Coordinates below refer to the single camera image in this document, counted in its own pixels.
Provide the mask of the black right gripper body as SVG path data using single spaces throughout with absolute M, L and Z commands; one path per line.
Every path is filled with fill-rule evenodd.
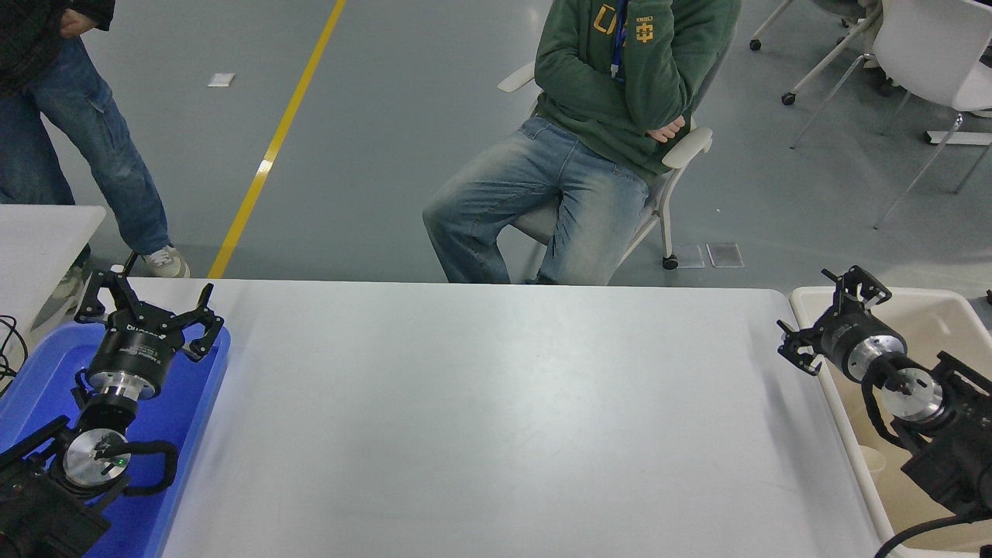
M 842 371 L 866 371 L 873 361 L 892 353 L 892 329 L 869 313 L 823 315 L 818 341 L 829 363 Z

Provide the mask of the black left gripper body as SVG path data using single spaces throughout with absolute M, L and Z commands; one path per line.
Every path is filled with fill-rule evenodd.
M 137 377 L 145 388 L 164 385 L 171 361 L 184 345 L 181 329 L 162 329 L 162 320 L 136 322 L 130 313 L 110 315 L 106 335 L 86 370 L 86 381 L 103 388 L 113 379 Z

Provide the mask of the seated person's right hand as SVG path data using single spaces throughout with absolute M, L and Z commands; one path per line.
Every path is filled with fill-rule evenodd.
M 672 142 L 685 130 L 691 130 L 691 116 L 691 112 L 681 114 L 658 129 L 648 130 L 646 136 L 658 143 Z

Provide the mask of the standing person's hand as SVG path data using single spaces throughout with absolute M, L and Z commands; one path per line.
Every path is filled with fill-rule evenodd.
M 65 9 L 61 14 L 59 27 L 61 38 L 72 39 L 96 27 L 97 22 L 95 20 L 77 10 Z

